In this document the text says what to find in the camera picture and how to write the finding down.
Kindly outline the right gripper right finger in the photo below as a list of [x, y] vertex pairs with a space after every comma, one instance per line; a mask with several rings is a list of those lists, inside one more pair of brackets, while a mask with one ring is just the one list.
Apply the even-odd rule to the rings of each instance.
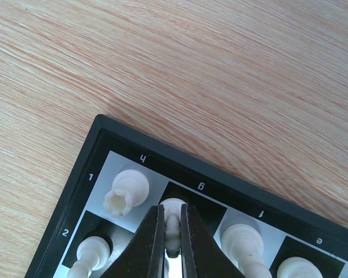
[[182, 205], [180, 227], [183, 277], [244, 277], [220, 250], [194, 206]]

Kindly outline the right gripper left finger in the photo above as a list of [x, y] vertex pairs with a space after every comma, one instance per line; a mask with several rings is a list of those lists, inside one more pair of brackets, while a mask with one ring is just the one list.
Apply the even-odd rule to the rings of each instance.
[[134, 237], [102, 277], [164, 277], [165, 220], [163, 205], [152, 206]]

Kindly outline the white chess bishop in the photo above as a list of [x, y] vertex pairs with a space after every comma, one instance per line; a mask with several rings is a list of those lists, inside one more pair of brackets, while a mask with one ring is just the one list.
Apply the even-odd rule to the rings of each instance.
[[264, 242], [250, 225], [234, 224], [221, 236], [221, 249], [226, 257], [247, 278], [272, 277], [263, 262]]

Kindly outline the white pawn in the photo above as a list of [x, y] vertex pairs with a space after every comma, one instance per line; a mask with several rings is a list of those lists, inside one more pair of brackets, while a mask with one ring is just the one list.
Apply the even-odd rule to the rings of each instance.
[[67, 273], [69, 278], [87, 278], [104, 267], [111, 255], [109, 244], [98, 236], [83, 240], [77, 248], [77, 260]]

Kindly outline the white knight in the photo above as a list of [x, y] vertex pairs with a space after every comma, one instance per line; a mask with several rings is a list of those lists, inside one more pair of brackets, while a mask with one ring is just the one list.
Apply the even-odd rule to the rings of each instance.
[[185, 201], [178, 198], [168, 198], [160, 205], [164, 207], [165, 249], [169, 258], [176, 258], [181, 249], [181, 207]]

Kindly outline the white rook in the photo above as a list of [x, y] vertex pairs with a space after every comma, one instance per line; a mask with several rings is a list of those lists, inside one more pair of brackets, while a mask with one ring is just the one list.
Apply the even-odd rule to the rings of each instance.
[[113, 179], [111, 190], [104, 197], [103, 208], [113, 218], [124, 217], [147, 199], [149, 191], [150, 183], [141, 171], [124, 170]]

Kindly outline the white chess queen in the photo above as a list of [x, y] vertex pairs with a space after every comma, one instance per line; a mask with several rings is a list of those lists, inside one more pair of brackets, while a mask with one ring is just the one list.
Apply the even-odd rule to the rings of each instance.
[[323, 278], [323, 275], [309, 260], [302, 257], [290, 257], [279, 265], [277, 278]]

